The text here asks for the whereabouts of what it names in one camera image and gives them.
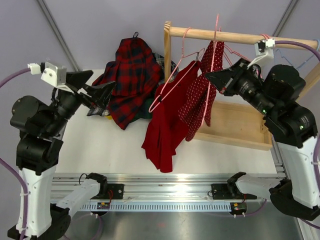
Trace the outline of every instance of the robotic arm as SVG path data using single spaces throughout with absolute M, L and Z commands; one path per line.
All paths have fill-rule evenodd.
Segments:
M 273 58 L 274 44 L 268 44 L 269 40 L 256 43 L 258 54 L 252 62 L 242 58 L 228 69 L 205 76 L 221 94 L 240 95 L 264 116 L 291 179 L 255 178 L 239 172 L 228 180 L 228 189 L 232 195 L 252 194 L 271 200 L 282 213 L 312 221 L 320 215 L 320 192 L 312 161 L 316 120 L 311 111 L 296 103 L 306 82 L 294 67 L 275 65 L 265 79 L 260 72 L 255 74 L 261 68 L 254 63 L 263 62 L 264 55 Z
M 19 239 L 23 230 L 32 240 L 56 240 L 67 231 L 73 215 L 91 198 L 108 195 L 107 178 L 90 173 L 84 182 L 57 204 L 50 203 L 53 175 L 59 160 L 63 141 L 59 138 L 68 120 L 81 104 L 105 107 L 115 82 L 95 86 L 85 83 L 93 72 L 71 72 L 50 62 L 29 64 L 31 74 L 54 86 L 48 106 L 33 96 L 18 99 L 12 107 L 10 124 L 20 130 L 16 150 L 19 175 L 28 187 L 28 206 L 21 201 L 17 225 L 8 231 L 8 237 Z M 78 93 L 84 89 L 87 94 Z M 27 207 L 27 225 L 23 228 L 23 214 Z

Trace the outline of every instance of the polka dot garment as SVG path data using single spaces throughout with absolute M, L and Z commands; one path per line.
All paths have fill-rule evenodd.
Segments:
M 224 42 L 217 42 L 215 48 L 215 56 L 212 71 L 220 71 L 223 69 L 222 61 L 224 54 Z M 202 74 L 196 78 L 188 88 L 186 95 L 186 103 L 179 109 L 178 115 L 182 122 L 188 126 L 188 133 L 185 137 L 186 141 L 191 141 L 198 129 L 201 127 L 202 119 L 205 112 L 206 100 L 208 94 L 209 81 L 205 77 L 205 73 L 211 71 L 212 57 L 214 54 L 214 42 L 211 41 L 207 47 L 201 60 L 200 69 Z M 211 125 L 211 108 L 217 94 L 216 88 L 211 84 L 207 109 L 204 116 L 205 123 Z

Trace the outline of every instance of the metal pole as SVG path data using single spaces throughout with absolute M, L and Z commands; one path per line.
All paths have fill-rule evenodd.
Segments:
M 276 26 L 273 34 L 271 36 L 279 37 L 281 31 L 284 29 L 286 23 L 288 22 L 290 16 L 292 15 L 293 11 L 295 10 L 297 3 L 300 0 L 291 0 L 289 5 L 286 7 L 286 10 L 284 11 L 278 25 Z
M 38 3 L 42 13 L 44 14 L 49 26 L 51 27 L 51 30 L 53 31 L 56 39 L 58 40 L 60 46 L 62 47 L 66 57 L 68 58 L 70 64 L 72 65 L 72 68 L 74 71 L 76 72 L 80 72 L 81 69 L 79 67 L 79 65 L 77 64 L 74 56 L 71 54 L 70 49 L 68 48 L 66 41 L 64 40 L 64 38 L 62 37 L 62 34 L 60 33 L 57 24 L 48 8 L 48 6 L 45 3 L 45 0 L 36 0 L 36 2 Z

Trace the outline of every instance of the red shirt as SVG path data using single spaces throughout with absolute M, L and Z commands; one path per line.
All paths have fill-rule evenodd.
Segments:
M 142 148 L 145 149 L 147 159 L 150 159 L 157 169 L 163 173 L 172 172 L 172 156 L 176 148 L 187 136 L 188 125 L 182 122 L 178 110 L 187 101 L 187 90 L 197 78 L 200 62 L 192 61 L 180 71 L 173 82 L 168 83 L 163 92 L 164 97 L 184 76 L 178 86 L 153 111 L 152 120 L 148 125 Z M 164 85 L 157 88 L 158 96 Z

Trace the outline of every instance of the gray floor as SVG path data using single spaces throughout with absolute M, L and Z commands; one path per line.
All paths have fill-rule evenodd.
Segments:
M 250 203 L 248 212 L 259 207 Z M 271 203 L 257 215 L 229 217 L 211 212 L 109 212 L 102 217 L 101 240 L 302 240 L 297 220 Z M 99 220 L 77 213 L 66 233 L 71 240 L 92 239 Z

